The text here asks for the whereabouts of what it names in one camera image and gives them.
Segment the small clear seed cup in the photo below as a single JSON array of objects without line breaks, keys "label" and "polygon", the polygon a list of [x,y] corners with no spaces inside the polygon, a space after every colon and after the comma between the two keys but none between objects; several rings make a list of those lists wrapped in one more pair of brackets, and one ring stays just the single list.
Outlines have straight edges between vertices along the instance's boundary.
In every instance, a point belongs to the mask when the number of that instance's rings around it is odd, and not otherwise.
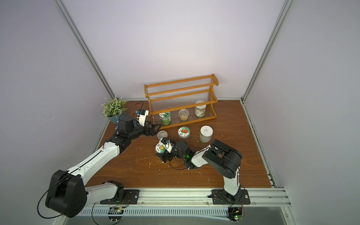
[{"label": "small clear seed cup", "polygon": [[160,130],[157,133],[157,137],[159,140],[163,139],[163,138],[168,138],[168,133],[165,130]]}]

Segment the sunflower lid jar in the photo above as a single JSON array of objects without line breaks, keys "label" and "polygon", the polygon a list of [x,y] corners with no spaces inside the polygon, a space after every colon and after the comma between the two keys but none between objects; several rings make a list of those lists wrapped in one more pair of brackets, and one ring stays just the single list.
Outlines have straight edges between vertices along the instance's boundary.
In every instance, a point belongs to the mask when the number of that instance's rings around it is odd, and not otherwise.
[{"label": "sunflower lid jar", "polygon": [[164,153],[165,150],[166,150],[166,148],[162,142],[159,142],[155,147],[156,153]]}]

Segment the green leaf lid jar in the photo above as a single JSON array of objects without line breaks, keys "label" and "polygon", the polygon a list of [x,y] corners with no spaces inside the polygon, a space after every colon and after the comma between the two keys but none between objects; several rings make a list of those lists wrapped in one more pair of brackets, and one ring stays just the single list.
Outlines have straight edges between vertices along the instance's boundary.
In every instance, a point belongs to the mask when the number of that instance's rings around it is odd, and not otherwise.
[{"label": "green leaf lid jar", "polygon": [[161,124],[169,125],[171,124],[171,113],[170,112],[162,112],[159,114]]}]

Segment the strawberry lid jar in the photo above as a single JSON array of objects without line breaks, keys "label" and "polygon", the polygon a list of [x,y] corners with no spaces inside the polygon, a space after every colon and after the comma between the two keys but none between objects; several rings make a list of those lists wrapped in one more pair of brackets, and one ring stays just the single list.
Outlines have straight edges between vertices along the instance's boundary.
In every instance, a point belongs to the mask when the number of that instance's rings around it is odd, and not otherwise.
[{"label": "strawberry lid jar", "polygon": [[190,137],[190,134],[191,134],[191,130],[189,127],[186,127],[186,126],[182,126],[178,129],[178,137],[180,140],[182,139],[187,139]]}]

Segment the white lid jar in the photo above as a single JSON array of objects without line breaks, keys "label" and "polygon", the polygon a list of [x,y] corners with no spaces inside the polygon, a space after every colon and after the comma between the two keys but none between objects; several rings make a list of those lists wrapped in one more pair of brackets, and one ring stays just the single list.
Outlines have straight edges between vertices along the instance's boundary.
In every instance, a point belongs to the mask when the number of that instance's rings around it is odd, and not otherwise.
[{"label": "white lid jar", "polygon": [[212,139],[213,129],[210,126],[202,126],[200,129],[199,139],[203,143],[208,143]]}]

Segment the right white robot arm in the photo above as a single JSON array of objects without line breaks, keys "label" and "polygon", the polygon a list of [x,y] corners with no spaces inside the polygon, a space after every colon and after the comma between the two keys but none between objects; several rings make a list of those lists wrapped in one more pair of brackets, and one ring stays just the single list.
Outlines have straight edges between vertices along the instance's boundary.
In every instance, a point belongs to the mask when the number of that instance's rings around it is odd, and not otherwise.
[{"label": "right white robot arm", "polygon": [[171,141],[168,138],[159,140],[155,147],[156,155],[164,162],[171,162],[173,158],[183,160],[184,168],[199,169],[204,165],[211,165],[224,178],[223,192],[226,197],[237,199],[241,189],[239,170],[242,155],[236,149],[215,139],[200,151],[190,149],[186,141]]}]

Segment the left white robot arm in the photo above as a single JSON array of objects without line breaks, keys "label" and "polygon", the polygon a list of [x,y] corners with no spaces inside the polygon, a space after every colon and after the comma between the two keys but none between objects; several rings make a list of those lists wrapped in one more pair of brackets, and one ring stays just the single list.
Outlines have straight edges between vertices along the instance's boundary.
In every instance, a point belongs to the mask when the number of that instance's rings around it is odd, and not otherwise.
[{"label": "left white robot arm", "polygon": [[103,166],[124,152],[132,140],[157,135],[161,124],[153,124],[145,118],[140,115],[136,120],[126,116],[119,120],[114,134],[97,151],[70,169],[55,172],[49,189],[43,195],[45,206],[72,218],[88,205],[107,199],[122,201],[123,185],[119,182],[107,181],[91,187],[86,185]]}]

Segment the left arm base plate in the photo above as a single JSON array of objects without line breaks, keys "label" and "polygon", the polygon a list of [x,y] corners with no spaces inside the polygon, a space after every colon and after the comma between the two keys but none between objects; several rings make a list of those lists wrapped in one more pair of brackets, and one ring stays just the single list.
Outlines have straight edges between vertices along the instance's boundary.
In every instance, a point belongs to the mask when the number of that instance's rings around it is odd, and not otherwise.
[{"label": "left arm base plate", "polygon": [[116,194],[114,198],[102,200],[100,204],[135,205],[139,199],[139,192],[139,189],[123,189],[119,194]]}]

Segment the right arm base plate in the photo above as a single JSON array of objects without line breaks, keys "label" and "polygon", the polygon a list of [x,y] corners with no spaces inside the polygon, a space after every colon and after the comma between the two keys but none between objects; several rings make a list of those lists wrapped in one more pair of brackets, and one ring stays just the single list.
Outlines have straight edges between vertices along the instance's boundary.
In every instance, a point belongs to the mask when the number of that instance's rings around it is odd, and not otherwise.
[{"label": "right arm base plate", "polygon": [[207,196],[212,199],[214,205],[221,204],[243,204],[250,205],[250,197],[246,189],[239,189],[235,196],[227,193],[224,189],[213,189]]}]

